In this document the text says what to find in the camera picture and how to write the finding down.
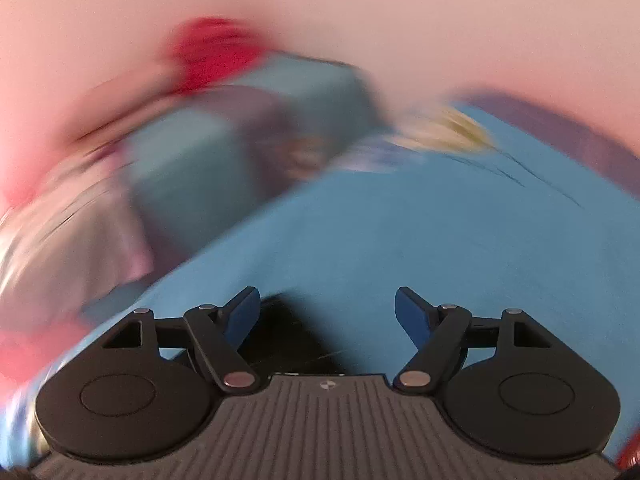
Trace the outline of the black knit pants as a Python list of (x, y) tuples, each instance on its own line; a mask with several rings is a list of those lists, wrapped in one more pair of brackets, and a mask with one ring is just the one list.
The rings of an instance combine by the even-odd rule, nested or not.
[(328, 341), (303, 307), (286, 295), (262, 300), (258, 320), (238, 352), (262, 380), (274, 374), (355, 375), (357, 371), (348, 351)]

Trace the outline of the blue floral bed sheet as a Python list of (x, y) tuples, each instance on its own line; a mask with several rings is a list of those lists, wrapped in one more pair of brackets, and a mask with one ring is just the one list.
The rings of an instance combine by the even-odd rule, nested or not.
[[(639, 159), (458, 108), (466, 153), (372, 148), (278, 200), (163, 278), (15, 396), (6, 479), (634, 479), (639, 437)], [(355, 375), (274, 374), (221, 391), (183, 315), (247, 286), (286, 295)], [(407, 286), (472, 323), (436, 391)]]

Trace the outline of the beige pink pillow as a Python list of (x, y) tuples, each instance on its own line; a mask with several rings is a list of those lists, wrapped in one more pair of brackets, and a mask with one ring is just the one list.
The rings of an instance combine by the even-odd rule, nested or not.
[(1, 326), (30, 332), (151, 269), (122, 159), (68, 158), (1, 219)]

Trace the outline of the red cloth item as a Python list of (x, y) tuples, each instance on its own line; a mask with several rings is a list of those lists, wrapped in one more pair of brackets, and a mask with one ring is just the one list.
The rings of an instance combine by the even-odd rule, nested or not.
[(253, 29), (230, 18), (206, 16), (181, 24), (165, 47), (165, 56), (180, 67), (174, 92), (182, 96), (244, 73), (269, 54)]

